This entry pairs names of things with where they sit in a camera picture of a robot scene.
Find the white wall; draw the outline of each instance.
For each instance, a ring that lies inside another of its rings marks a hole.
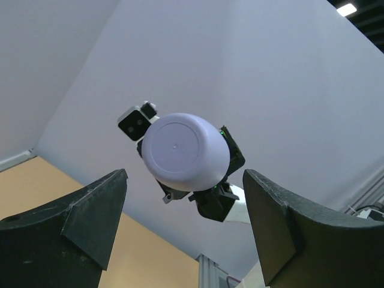
[[[0,160],[37,144],[117,3],[0,1]]]
[[[127,214],[243,277],[251,229],[202,219],[188,200],[165,206],[117,118],[151,100],[160,115],[225,124],[247,168],[339,208],[384,155],[383,75],[382,53],[325,0],[122,0],[38,152],[84,184],[126,168]]]

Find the black camera module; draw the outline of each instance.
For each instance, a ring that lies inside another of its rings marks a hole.
[[[139,110],[134,110],[118,126],[131,140],[138,141],[145,135],[151,123]]]

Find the dark ceiling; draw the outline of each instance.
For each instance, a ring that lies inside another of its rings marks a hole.
[[[384,53],[384,0],[328,0],[335,8],[348,3],[357,12],[347,16],[373,44]]]

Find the white round cap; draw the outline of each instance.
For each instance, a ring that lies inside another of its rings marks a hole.
[[[227,173],[227,142],[208,121],[174,113],[156,120],[145,133],[142,157],[162,184],[180,191],[203,191]]]

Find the ceiling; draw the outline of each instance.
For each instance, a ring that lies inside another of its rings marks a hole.
[[[0,161],[36,146],[117,3],[0,1]]]
[[[352,3],[357,12],[349,19],[373,44],[384,52],[384,0],[328,0],[335,8]]]
[[[224,124],[245,168],[338,209],[384,157],[383,75],[383,54],[326,1],[122,0],[37,152],[83,184],[125,168],[125,213],[241,278],[257,261],[250,227],[165,205],[117,119],[150,100]]]

